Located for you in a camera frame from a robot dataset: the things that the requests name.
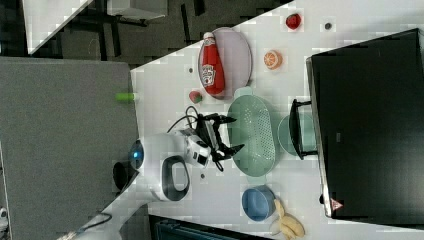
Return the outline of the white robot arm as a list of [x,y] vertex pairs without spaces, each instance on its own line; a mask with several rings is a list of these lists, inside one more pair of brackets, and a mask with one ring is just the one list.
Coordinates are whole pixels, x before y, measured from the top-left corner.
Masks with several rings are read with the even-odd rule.
[[122,226],[140,209],[156,201],[180,201],[190,189],[189,165],[205,168],[232,158],[242,147],[226,146],[219,128],[234,119],[217,113],[198,114],[195,127],[177,129],[137,140],[129,153],[135,171],[126,188],[88,223],[57,240],[122,240]]

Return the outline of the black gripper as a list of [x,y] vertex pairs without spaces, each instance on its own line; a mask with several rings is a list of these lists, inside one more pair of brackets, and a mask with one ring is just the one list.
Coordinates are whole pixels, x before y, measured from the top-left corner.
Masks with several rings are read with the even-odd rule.
[[219,133],[220,125],[235,121],[235,118],[219,115],[217,113],[210,115],[199,114],[197,116],[195,131],[197,135],[211,148],[212,161],[221,172],[224,171],[224,168],[220,163],[220,161],[223,160],[223,155],[220,154],[220,152],[224,154],[225,159],[229,159],[244,147],[244,144],[227,147],[221,140]]

